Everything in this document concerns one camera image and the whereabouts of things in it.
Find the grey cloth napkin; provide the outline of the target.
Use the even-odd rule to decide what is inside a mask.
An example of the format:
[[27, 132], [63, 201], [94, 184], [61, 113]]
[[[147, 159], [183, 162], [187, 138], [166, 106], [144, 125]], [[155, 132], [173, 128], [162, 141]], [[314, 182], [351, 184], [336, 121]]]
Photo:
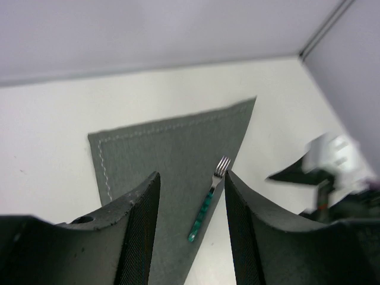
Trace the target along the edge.
[[193, 242], [188, 235], [223, 156], [235, 160], [255, 99], [188, 116], [88, 135], [102, 204], [161, 177], [150, 284], [183, 284], [223, 191], [218, 186]]

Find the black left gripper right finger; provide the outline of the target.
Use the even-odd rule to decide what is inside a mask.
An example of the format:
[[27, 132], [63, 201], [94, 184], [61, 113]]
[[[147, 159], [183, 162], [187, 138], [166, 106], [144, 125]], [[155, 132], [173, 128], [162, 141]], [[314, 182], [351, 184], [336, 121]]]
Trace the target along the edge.
[[224, 188], [237, 284], [379, 283], [379, 220], [312, 221], [233, 172]]

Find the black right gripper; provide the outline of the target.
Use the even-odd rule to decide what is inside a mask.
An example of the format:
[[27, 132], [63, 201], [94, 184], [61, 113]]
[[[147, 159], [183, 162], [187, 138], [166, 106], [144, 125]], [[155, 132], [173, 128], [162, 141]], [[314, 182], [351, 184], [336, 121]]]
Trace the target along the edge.
[[267, 177], [271, 181], [317, 186], [316, 209], [305, 210], [300, 216], [321, 223], [379, 217], [379, 180], [361, 180], [358, 185], [359, 192], [351, 192], [332, 205], [330, 195], [346, 187], [343, 174], [329, 173], [326, 170], [304, 172], [304, 159], [305, 155], [287, 168]]

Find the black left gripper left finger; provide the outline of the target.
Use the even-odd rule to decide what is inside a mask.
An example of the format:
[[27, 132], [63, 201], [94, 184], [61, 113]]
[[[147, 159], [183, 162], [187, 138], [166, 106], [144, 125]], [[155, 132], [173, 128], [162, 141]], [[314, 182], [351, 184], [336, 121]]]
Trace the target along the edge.
[[1, 217], [2, 284], [147, 284], [160, 175], [71, 223]]

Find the green handled metal fork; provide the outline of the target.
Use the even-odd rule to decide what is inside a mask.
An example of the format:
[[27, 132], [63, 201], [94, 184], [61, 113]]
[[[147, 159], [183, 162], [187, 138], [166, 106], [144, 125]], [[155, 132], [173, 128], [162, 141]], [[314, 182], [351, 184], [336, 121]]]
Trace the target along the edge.
[[207, 195], [205, 196], [205, 198], [202, 202], [202, 206], [201, 206], [201, 208], [198, 212], [198, 215], [194, 221], [194, 224], [191, 228], [191, 231], [189, 232], [189, 235], [188, 235], [188, 241], [189, 242], [193, 242], [195, 240], [195, 238], [198, 234], [198, 231], [200, 230], [202, 223], [206, 217], [206, 214], [207, 214], [208, 208], [211, 204], [211, 201], [213, 199], [214, 191], [216, 190], [217, 186], [220, 184], [223, 177], [225, 176], [230, 162], [231, 162], [231, 159], [228, 158], [227, 156], [223, 156], [221, 158], [221, 160], [219, 161], [219, 163], [218, 163], [218, 165], [217, 165], [217, 167], [213, 173], [212, 179], [211, 179], [210, 190], [208, 191]]

